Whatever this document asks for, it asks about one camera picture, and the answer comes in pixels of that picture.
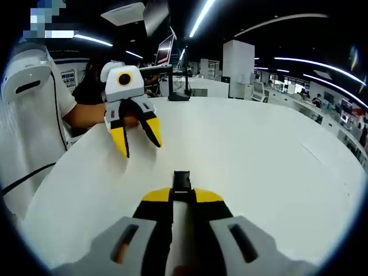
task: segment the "black cable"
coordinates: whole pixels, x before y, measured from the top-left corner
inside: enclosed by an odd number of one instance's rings
[[[42,168],[39,168],[36,171],[33,171],[32,173],[26,175],[25,177],[22,177],[21,179],[18,179],[17,181],[13,182],[12,184],[10,184],[9,186],[6,186],[4,189],[1,190],[2,195],[5,196],[8,192],[10,192],[11,190],[13,190],[15,187],[19,186],[20,184],[22,184],[23,182],[25,182],[26,180],[28,180],[29,178],[33,177],[35,174],[38,174],[40,171],[43,171],[47,168],[50,168],[52,166],[54,166],[56,163],[51,163],[49,165],[46,165]]]
[[[68,150],[67,148],[67,144],[65,143],[64,141],[64,137],[63,137],[63,133],[62,133],[62,128],[60,126],[60,121],[59,121],[59,112],[58,112],[58,99],[56,97],[56,81],[55,81],[55,76],[53,75],[53,72],[51,71],[51,77],[53,79],[53,90],[55,92],[55,112],[56,112],[56,121],[57,121],[57,127],[59,128],[59,133],[60,133],[60,138],[62,139],[62,142],[63,142],[63,146],[64,146],[64,149],[65,151]]]

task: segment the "white tabletop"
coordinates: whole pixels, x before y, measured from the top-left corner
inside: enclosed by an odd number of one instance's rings
[[[320,125],[284,106],[252,101],[152,99],[163,147],[142,129],[128,132],[129,160],[104,124],[88,131],[38,189],[24,231],[50,267],[75,262],[91,241],[144,195],[171,187],[190,170],[192,187],[223,196],[273,236],[292,259],[319,265],[340,242],[359,208],[365,173],[354,155]]]
[[[312,103],[308,103],[302,100],[298,100],[295,99],[293,97],[290,97],[290,99],[292,99],[295,103],[304,106],[305,108],[308,108],[310,110],[312,110],[314,113],[322,116],[323,118],[328,117],[331,121],[335,122],[336,125],[338,126],[338,128],[346,135],[349,137],[349,139],[355,144],[355,146],[357,148],[359,148],[360,152],[362,153],[362,155],[365,157],[365,159],[368,159],[367,153],[365,151],[365,149],[362,147],[362,145],[359,143],[359,141],[351,134],[350,131],[348,131],[345,127],[343,127],[342,125],[340,125],[338,122],[336,122],[329,114],[323,112],[320,108],[316,107],[315,105],[313,105]]]
[[[173,77],[174,91],[184,93],[185,78]],[[188,78],[190,89],[207,89],[207,97],[209,98],[228,98],[229,84],[219,82],[213,79]]]

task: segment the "fluorescent light strip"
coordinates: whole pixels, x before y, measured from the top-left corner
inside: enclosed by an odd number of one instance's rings
[[[202,12],[201,12],[200,16],[198,17],[197,21],[195,22],[195,25],[194,25],[193,29],[190,32],[190,35],[189,35],[190,38],[192,38],[194,36],[194,34],[196,33],[196,31],[197,31],[198,27],[200,26],[203,18],[205,18],[208,10],[211,8],[213,3],[214,3],[214,0],[207,0],[206,5],[202,9]]]
[[[342,74],[344,74],[345,76],[348,76],[349,78],[357,81],[357,82],[360,82],[361,84],[363,84],[364,86],[366,86],[365,82],[358,79],[356,76],[353,76],[351,75],[350,73],[348,72],[345,72],[344,70],[341,70],[339,68],[336,68],[334,66],[331,66],[331,65],[327,65],[327,64],[324,64],[324,63],[319,63],[319,62],[312,62],[310,60],[305,60],[305,59],[291,59],[289,57],[275,57],[275,59],[277,60],[290,60],[290,61],[293,61],[293,62],[306,62],[306,63],[310,63],[310,64],[314,64],[314,65],[318,65],[318,66],[322,66],[322,67],[326,67],[326,68],[329,68],[329,69],[332,69],[332,70],[335,70],[337,72],[340,72]]]
[[[94,39],[92,37],[88,37],[88,36],[81,36],[79,34],[76,34],[74,37],[78,38],[78,39],[86,39],[86,40],[90,40],[90,41],[93,41],[93,42],[97,42],[97,43],[101,43],[103,45],[107,45],[107,46],[110,46],[112,47],[113,44],[110,44],[110,43],[107,43],[107,42],[104,42],[102,40],[98,40],[98,39]]]
[[[137,58],[143,59],[143,57],[137,55],[136,53],[132,53],[132,52],[129,52],[129,51],[125,51],[125,52],[130,54],[130,55],[136,56]]]
[[[179,61],[180,61],[180,62],[181,62],[181,60],[183,59],[184,53],[185,53],[185,48],[184,48],[184,50],[182,51],[182,54],[180,55],[180,58],[179,58]]]
[[[342,92],[345,92],[351,98],[355,99],[357,102],[359,102],[361,105],[363,105],[365,108],[368,108],[368,105],[366,105],[364,102],[362,102],[362,100],[360,100],[359,98],[357,98],[355,95],[351,94],[349,91],[345,90],[344,88],[341,88],[340,86],[337,86],[337,85],[335,85],[335,84],[333,84],[331,82],[327,82],[326,80],[316,78],[315,76],[310,76],[310,75],[307,75],[307,74],[303,74],[303,76],[307,76],[308,78],[316,79],[317,81],[327,83],[328,85],[331,85],[331,86],[333,86],[333,87],[341,90]]]
[[[292,16],[279,17],[279,18],[276,18],[276,19],[272,19],[270,21],[266,21],[266,22],[257,24],[253,27],[250,27],[250,28],[236,34],[234,37],[241,36],[243,33],[247,33],[251,30],[256,29],[256,28],[259,28],[259,27],[262,27],[262,26],[265,26],[265,25],[268,25],[268,24],[272,24],[272,23],[275,23],[275,22],[279,22],[279,21],[283,21],[283,20],[289,20],[289,19],[295,19],[295,18],[306,18],[306,17],[328,18],[328,16],[326,16],[325,14],[320,14],[320,13],[302,13],[302,14],[294,14]]]

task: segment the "computer monitor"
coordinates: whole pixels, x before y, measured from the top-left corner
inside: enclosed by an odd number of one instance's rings
[[[253,82],[253,90],[254,90],[254,92],[263,94],[263,91],[264,91],[263,82],[254,81]]]
[[[330,93],[325,92],[323,95],[323,98],[328,101],[329,103],[334,103],[335,102],[335,97],[334,95],[331,95]]]
[[[352,104],[349,103],[346,99],[341,99],[341,109],[344,110],[346,113],[352,113]]]
[[[155,65],[167,65],[170,63],[171,50],[174,44],[174,34],[166,38],[159,45]]]

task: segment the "white pillar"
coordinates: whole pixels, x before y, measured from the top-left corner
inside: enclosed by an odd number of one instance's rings
[[[264,83],[268,83],[269,82],[269,78],[270,78],[270,73],[266,72],[266,71],[262,71],[262,76],[260,78],[261,82]]]
[[[243,98],[245,85],[254,73],[255,47],[232,40],[224,44],[223,76],[231,77],[230,97]]]
[[[201,73],[200,75],[203,76],[205,79],[208,79],[208,59],[201,59]]]

